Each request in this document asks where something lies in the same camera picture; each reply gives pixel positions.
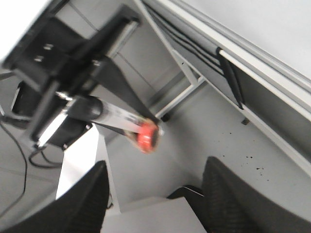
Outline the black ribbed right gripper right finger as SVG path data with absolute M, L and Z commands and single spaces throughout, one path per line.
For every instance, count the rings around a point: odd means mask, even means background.
M 216 157 L 203 172 L 205 222 L 211 233 L 309 233 L 311 223 L 260 194 Z

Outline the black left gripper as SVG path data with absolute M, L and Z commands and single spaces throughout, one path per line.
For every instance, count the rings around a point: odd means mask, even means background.
M 32 150 L 66 149 L 93 124 L 64 114 L 67 102 L 57 91 L 94 96 L 158 124 L 113 60 L 140 25 L 139 15 L 122 5 L 85 39 L 56 17 L 60 7 L 49 5 L 3 64 L 22 80 L 12 109 L 17 118 L 10 121 L 24 129 L 21 142 Z

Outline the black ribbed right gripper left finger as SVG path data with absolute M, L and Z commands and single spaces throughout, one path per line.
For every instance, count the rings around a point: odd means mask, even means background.
M 99 233 L 108 199 L 108 172 L 101 160 L 57 200 L 3 232 Z

